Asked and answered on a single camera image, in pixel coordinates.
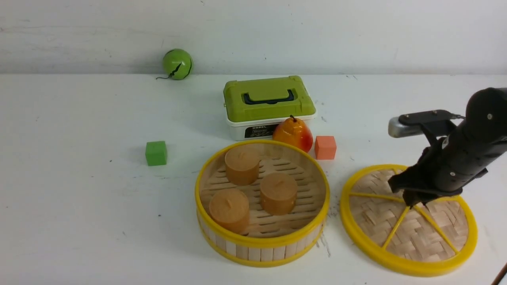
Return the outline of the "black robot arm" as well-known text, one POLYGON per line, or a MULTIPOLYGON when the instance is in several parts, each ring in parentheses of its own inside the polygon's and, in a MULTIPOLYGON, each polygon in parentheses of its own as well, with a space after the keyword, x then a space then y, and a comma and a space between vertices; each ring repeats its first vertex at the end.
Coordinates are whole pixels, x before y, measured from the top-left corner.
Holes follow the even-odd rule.
POLYGON ((388 180, 393 193, 402 191, 406 206, 460 195, 507 150, 506 89, 476 92, 464 116, 428 110, 393 117, 388 134, 393 138, 424 135, 429 141, 413 166, 388 180))

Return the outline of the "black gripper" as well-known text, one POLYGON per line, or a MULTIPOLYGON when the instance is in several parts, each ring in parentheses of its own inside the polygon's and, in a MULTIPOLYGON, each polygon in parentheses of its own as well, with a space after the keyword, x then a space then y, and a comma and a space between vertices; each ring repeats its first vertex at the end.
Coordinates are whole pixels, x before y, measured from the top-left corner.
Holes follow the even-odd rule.
POLYGON ((393 193, 403 191, 409 208, 426 206, 434 198, 460 195, 464 186, 488 172, 487 165, 488 144, 454 131, 425 148, 417 163, 392 176, 388 185, 393 193))

